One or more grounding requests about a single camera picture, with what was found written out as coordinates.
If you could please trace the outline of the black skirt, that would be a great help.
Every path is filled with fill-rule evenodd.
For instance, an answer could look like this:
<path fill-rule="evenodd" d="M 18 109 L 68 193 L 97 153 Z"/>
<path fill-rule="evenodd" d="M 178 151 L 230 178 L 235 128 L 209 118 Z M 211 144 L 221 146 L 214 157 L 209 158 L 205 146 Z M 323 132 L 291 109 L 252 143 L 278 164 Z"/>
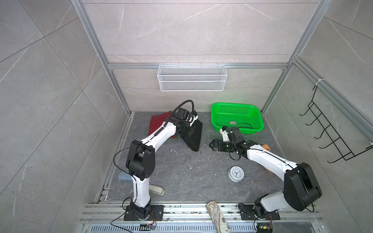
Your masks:
<path fill-rule="evenodd" d="M 202 127 L 202 122 L 197 119 L 194 121 L 192 126 L 190 126 L 189 130 L 186 133 L 180 134 L 181 138 L 185 141 L 186 145 L 192 151 L 199 151 L 202 136 Z"/>

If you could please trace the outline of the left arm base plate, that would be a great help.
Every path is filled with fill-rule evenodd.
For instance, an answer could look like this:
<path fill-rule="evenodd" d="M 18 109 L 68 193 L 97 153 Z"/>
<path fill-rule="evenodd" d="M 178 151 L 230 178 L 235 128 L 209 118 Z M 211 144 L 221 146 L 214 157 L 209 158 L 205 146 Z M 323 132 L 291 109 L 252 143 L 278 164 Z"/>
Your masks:
<path fill-rule="evenodd" d="M 126 211 L 123 217 L 124 221 L 153 221 L 153 217 L 155 221 L 161 221 L 164 215 L 164 206 L 163 205 L 151 205 L 150 206 L 150 213 L 147 217 L 143 217 L 141 214 L 136 212 L 133 207 L 128 205 L 126 207 Z"/>

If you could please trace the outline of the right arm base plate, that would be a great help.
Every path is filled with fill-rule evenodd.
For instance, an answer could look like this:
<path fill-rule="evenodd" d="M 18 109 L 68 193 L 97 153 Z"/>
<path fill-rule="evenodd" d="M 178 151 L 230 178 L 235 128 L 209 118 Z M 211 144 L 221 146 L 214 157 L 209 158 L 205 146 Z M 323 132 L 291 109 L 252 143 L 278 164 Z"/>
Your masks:
<path fill-rule="evenodd" d="M 239 203 L 238 208 L 242 220 L 280 220 L 278 211 L 268 212 L 260 204 L 243 204 Z"/>

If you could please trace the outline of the red polka dot skirt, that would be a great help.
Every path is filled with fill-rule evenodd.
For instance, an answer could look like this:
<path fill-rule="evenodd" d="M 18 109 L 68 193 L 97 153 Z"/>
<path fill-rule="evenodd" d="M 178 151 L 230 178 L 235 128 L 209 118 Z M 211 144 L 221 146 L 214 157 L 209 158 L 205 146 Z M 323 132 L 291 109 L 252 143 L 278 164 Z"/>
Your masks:
<path fill-rule="evenodd" d="M 149 123 L 149 136 L 154 133 L 164 122 L 165 120 L 171 115 L 172 111 L 162 113 L 159 115 L 151 116 L 151 120 Z"/>

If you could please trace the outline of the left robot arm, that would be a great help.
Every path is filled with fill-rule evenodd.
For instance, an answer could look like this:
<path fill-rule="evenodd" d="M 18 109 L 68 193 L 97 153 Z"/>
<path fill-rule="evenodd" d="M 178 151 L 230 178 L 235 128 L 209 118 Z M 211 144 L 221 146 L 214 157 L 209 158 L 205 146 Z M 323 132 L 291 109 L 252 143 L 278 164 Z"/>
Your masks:
<path fill-rule="evenodd" d="M 125 219 L 129 220 L 132 214 L 140 220 L 146 220 L 148 217 L 156 220 L 155 214 L 151 211 L 149 193 L 149 178 L 155 170 L 155 154 L 169 138 L 176 134 L 179 134 L 192 151 L 198 152 L 202 127 L 194 102 L 186 100 L 172 112 L 152 117 L 149 136 L 131 142 L 127 148 L 127 170 L 120 169 L 133 182 L 134 196 L 125 211 Z"/>

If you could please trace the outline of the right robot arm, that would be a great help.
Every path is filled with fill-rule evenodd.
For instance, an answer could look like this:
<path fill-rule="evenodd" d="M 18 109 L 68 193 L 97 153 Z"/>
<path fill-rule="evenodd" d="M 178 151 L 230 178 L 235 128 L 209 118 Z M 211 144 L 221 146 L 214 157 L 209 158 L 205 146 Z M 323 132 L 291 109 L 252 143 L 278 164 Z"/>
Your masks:
<path fill-rule="evenodd" d="M 270 214 L 286 208 L 303 211 L 322 196 L 321 187 L 312 167 L 307 163 L 295 163 L 270 151 L 267 145 L 245 140 L 238 127 L 222 127 L 222 139 L 210 143 L 213 151 L 237 154 L 262 165 L 279 177 L 284 187 L 282 191 L 266 194 L 254 202 L 253 212 L 257 218 L 265 219 Z"/>

